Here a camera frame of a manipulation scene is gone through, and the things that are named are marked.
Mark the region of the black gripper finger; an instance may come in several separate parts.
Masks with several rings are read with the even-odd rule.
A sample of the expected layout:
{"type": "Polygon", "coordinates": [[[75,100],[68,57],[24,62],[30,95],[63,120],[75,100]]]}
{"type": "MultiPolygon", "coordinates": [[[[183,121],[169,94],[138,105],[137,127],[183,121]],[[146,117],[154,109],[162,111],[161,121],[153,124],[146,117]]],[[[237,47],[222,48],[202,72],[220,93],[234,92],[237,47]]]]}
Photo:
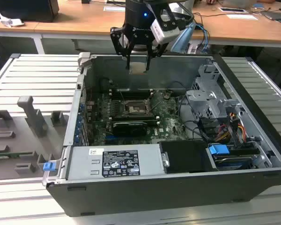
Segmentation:
{"type": "Polygon", "coordinates": [[[116,51],[117,55],[121,55],[126,58],[126,69],[130,69],[130,56],[133,49],[133,43],[128,40],[127,45],[124,47],[120,40],[124,38],[128,28],[123,26],[121,28],[111,27],[110,29],[110,37],[116,51]]]}
{"type": "Polygon", "coordinates": [[[157,48],[155,48],[155,49],[152,48],[152,42],[150,40],[146,40],[145,44],[146,44],[146,48],[147,48],[147,52],[148,52],[146,70],[149,70],[151,59],[162,56],[162,54],[166,50],[168,44],[165,43],[162,45],[158,45],[157,48]]]}

